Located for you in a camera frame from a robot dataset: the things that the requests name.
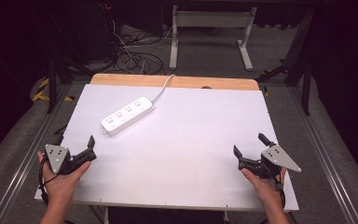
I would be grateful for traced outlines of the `white table cover board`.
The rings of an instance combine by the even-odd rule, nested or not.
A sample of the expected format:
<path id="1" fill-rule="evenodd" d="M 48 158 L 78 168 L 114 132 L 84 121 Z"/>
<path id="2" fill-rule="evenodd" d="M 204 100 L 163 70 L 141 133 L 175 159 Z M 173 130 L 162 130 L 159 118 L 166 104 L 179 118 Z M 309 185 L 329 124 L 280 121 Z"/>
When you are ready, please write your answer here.
<path id="1" fill-rule="evenodd" d="M 140 97 L 154 98 L 155 109 L 104 134 L 102 119 Z M 258 159 L 260 133 L 277 139 L 261 91 L 88 84 L 62 145 L 77 154 L 95 139 L 97 158 L 77 185 L 76 203 L 255 211 L 261 203 L 233 147 Z"/>

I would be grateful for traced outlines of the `person's right hand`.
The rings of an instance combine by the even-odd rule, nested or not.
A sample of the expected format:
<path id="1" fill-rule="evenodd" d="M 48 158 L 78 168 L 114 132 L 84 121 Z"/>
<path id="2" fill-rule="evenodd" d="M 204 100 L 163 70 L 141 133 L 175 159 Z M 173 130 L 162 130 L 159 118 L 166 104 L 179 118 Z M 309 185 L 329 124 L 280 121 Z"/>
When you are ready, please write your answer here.
<path id="1" fill-rule="evenodd" d="M 282 196 L 267 179 L 260 179 L 250 170 L 243 168 L 241 173 L 253 185 L 255 192 L 263 205 L 282 206 Z"/>

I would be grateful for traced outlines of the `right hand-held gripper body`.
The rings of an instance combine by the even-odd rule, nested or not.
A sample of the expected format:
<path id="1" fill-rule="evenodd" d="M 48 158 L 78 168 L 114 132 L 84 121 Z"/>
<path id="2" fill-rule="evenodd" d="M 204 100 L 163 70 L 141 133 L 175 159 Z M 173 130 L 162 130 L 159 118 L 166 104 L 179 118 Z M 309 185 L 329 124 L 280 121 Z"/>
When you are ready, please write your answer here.
<path id="1" fill-rule="evenodd" d="M 261 152 L 259 160 L 244 158 L 238 160 L 238 169 L 246 168 L 262 179 L 272 179 L 282 168 L 300 173 L 302 169 L 279 145 L 274 145 Z"/>

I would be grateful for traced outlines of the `white power strip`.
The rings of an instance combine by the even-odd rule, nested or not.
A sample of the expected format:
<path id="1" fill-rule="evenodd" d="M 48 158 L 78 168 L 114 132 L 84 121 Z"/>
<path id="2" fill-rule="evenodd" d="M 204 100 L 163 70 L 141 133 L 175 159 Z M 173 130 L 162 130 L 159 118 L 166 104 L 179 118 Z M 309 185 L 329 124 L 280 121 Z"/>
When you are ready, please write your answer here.
<path id="1" fill-rule="evenodd" d="M 147 116 L 154 110 L 153 103 L 146 97 L 131 102 L 102 119 L 103 133 L 113 136 Z"/>

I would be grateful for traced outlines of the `yellow black hazard tape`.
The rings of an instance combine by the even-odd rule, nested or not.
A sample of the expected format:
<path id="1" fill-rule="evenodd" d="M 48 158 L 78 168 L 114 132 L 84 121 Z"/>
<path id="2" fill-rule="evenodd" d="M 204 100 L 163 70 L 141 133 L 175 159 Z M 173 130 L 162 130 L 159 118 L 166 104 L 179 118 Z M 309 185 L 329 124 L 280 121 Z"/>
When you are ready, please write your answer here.
<path id="1" fill-rule="evenodd" d="M 39 85 L 38 90 L 36 91 L 36 94 L 32 98 L 33 101 L 49 101 L 49 96 L 44 95 L 44 90 L 48 85 L 48 77 L 45 77 L 41 84 Z M 73 102 L 75 100 L 75 96 L 66 96 L 64 98 L 65 102 Z"/>

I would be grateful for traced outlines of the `person's left hand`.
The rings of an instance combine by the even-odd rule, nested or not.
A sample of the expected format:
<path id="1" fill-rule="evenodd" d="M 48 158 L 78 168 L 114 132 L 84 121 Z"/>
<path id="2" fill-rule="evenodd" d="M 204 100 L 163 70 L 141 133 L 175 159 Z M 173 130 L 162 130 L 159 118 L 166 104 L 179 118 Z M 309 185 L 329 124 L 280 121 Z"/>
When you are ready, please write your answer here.
<path id="1" fill-rule="evenodd" d="M 43 161 L 44 155 L 41 151 L 37 152 L 37 157 L 42 164 L 42 181 L 47 191 L 48 205 L 58 207 L 59 205 L 71 204 L 76 192 L 77 182 L 88 171 L 91 162 L 86 161 L 69 175 L 55 175 L 51 172 L 48 163 Z"/>

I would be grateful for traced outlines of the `white metal desk frame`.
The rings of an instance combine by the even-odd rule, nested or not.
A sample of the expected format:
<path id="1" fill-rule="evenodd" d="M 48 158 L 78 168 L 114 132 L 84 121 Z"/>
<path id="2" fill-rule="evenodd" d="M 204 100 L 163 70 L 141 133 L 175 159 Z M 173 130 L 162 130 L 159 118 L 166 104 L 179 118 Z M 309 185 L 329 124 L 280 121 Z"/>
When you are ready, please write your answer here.
<path id="1" fill-rule="evenodd" d="M 172 7 L 172 43 L 169 67 L 175 70 L 178 57 L 179 27 L 222 27 L 243 28 L 243 38 L 237 41 L 243 64 L 247 71 L 252 71 L 253 65 L 247 50 L 247 42 L 253 27 L 256 7 L 245 12 L 214 12 L 214 11 L 186 11 L 179 10 L 178 5 Z"/>

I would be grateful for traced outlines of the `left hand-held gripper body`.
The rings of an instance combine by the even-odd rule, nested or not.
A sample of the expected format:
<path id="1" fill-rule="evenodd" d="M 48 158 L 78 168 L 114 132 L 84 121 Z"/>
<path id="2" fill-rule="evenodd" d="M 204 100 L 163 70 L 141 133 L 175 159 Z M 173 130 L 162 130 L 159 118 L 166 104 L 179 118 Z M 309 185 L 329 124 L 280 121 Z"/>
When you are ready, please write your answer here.
<path id="1" fill-rule="evenodd" d="M 86 161 L 97 158 L 92 147 L 72 156 L 68 147 L 46 145 L 50 169 L 55 175 L 69 175 Z"/>

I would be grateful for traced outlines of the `black metal stand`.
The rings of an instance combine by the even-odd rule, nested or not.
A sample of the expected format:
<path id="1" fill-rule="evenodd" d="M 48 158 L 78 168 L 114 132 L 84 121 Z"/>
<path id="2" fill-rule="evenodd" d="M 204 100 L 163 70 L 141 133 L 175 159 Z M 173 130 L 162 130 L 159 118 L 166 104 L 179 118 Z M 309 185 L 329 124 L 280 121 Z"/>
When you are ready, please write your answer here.
<path id="1" fill-rule="evenodd" d="M 69 85 L 74 80 L 75 70 L 84 76 L 92 77 L 94 75 L 91 70 L 67 57 L 55 56 L 50 59 L 48 63 L 49 114 L 58 103 L 57 78 L 62 84 Z"/>
<path id="2" fill-rule="evenodd" d="M 307 52 L 304 50 L 304 45 L 307 40 L 313 13 L 314 10 L 312 8 L 306 11 L 282 64 L 271 71 L 265 71 L 256 79 L 258 83 L 262 83 L 286 71 L 287 77 L 284 82 L 288 87 L 294 87 L 300 80 L 303 80 L 301 106 L 307 116 L 310 114 L 311 67 Z"/>

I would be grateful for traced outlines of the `aluminium floor rail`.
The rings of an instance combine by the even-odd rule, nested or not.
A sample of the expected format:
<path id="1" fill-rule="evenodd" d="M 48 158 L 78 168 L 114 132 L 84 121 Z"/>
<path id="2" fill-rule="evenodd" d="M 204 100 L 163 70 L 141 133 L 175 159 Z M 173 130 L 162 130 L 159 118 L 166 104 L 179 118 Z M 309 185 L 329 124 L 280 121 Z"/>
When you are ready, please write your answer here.
<path id="1" fill-rule="evenodd" d="M 336 167 L 332 163 L 331 158 L 327 154 L 324 143 L 316 130 L 316 127 L 309 115 L 307 115 L 301 104 L 301 96 L 296 88 L 289 87 L 289 94 L 296 105 L 301 119 L 305 123 L 307 132 L 310 135 L 311 142 L 313 144 L 313 151 L 315 152 L 318 161 L 320 162 L 324 174 L 328 180 L 330 188 L 332 189 L 339 207 L 348 224 L 358 224 L 358 213 L 351 201 L 351 198 L 337 172 Z"/>
<path id="2" fill-rule="evenodd" d="M 43 147 L 48 130 L 70 85 L 58 89 L 58 103 L 48 113 L 48 102 L 34 103 L 0 145 L 0 224 L 4 223 Z"/>

